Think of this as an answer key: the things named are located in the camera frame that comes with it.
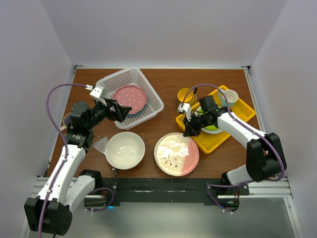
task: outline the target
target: wooden surface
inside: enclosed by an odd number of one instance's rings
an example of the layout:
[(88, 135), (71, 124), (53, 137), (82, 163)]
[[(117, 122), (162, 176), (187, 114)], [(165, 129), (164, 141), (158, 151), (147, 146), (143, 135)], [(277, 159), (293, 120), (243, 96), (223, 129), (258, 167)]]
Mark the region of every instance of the wooden surface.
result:
[[(95, 83), (118, 69), (79, 69), (76, 72), (74, 83), (90, 84)], [(239, 97), (253, 108), (250, 91), (243, 70), (232, 69), (142, 69), (145, 77), (152, 84), (158, 95), (164, 102), (164, 109), (156, 117), (132, 128), (130, 131), (142, 137), (146, 151), (142, 162), (134, 169), (118, 171), (119, 177), (125, 178), (170, 178), (164, 174), (156, 165), (153, 151), (157, 141), (164, 135), (171, 132), (182, 132), (177, 125), (175, 118), (178, 116), (176, 94), (183, 87), (192, 87), (201, 83), (225, 85), (235, 90)], [(212, 88), (199, 88), (198, 98), (213, 91)], [(89, 91), (72, 87), (66, 106), (65, 114), (70, 112), (71, 106), (79, 101), (86, 101), (90, 107), (94, 106)], [(249, 122), (255, 128), (259, 128), (256, 117)], [(110, 139), (115, 134), (122, 132), (111, 121), (104, 120), (94, 128), (95, 141), (108, 136)], [(57, 139), (54, 149), (48, 176), (52, 173), (61, 153), (62, 140)], [(229, 137), (221, 146), (211, 154), (204, 154), (200, 151), (200, 160), (197, 167), (185, 178), (218, 178), (223, 172), (234, 169), (245, 164), (246, 150), (233, 137)], [(103, 177), (114, 177), (104, 154), (98, 152), (91, 146), (87, 156), (77, 169), (75, 176), (83, 169), (100, 171)]]

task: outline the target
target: small metal object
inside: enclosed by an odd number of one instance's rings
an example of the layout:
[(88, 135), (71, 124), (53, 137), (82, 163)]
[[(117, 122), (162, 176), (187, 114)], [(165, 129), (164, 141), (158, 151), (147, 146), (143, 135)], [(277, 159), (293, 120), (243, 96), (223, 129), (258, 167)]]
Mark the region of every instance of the small metal object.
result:
[(118, 171), (115, 168), (112, 168), (112, 172), (114, 173), (114, 175), (118, 175)]

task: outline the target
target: bowl rim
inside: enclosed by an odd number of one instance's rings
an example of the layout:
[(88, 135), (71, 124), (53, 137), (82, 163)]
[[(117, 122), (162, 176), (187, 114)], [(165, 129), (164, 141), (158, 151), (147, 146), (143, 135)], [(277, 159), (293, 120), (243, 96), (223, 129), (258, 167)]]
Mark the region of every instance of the bowl rim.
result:
[[(133, 166), (131, 166), (131, 167), (128, 167), (128, 168), (119, 168), (119, 167), (113, 165), (113, 164), (108, 160), (108, 158), (107, 158), (107, 147), (108, 147), (108, 145), (109, 145), (109, 142), (110, 142), (113, 138), (117, 137), (117, 136), (120, 135), (120, 134), (133, 134), (134, 136), (136, 136), (137, 138), (139, 138), (139, 139), (142, 141), (143, 153), (142, 153), (142, 156), (140, 157), (140, 160), (139, 160), (135, 165), (133, 165)], [(138, 134), (133, 133), (133, 132), (130, 132), (130, 131), (123, 131), (123, 132), (117, 133), (116, 135), (114, 135), (113, 137), (111, 137), (110, 140), (108, 141), (107, 145), (106, 145), (106, 150), (105, 150), (105, 156), (106, 156), (106, 160), (108, 161), (108, 163), (109, 163), (111, 166), (113, 166), (114, 168), (119, 169), (119, 170), (130, 170), (130, 169), (136, 167), (136, 166), (143, 160), (144, 155), (145, 155), (145, 144), (144, 144), (144, 140), (143, 140)]]

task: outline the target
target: white backdrop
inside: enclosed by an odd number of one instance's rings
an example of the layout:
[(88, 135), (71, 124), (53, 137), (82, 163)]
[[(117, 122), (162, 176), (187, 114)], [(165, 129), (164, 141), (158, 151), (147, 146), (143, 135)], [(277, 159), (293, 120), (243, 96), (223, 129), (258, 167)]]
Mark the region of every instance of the white backdrop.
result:
[(267, 131), (280, 135), (305, 237), (316, 237), (317, 1), (289, 0), (252, 64)]
[[(45, 98), (71, 81), (72, 65), (40, 0), (0, 1), (0, 32), (0, 237), (17, 238), (24, 202), (56, 141)], [(58, 122), (67, 92), (52, 97)]]
[(73, 64), (251, 65), (287, 0), (42, 0)]

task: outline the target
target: pink and white plate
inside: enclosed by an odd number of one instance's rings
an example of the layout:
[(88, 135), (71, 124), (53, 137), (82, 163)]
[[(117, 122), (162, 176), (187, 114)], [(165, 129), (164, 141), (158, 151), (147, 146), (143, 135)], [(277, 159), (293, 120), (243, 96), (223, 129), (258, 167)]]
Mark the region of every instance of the pink and white plate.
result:
[(196, 167), (199, 150), (192, 138), (184, 137), (182, 133), (170, 133), (157, 142), (154, 158), (166, 174), (183, 176)]
[(124, 85), (118, 88), (112, 98), (121, 106), (132, 107), (129, 115), (140, 112), (147, 103), (146, 93), (136, 85)]

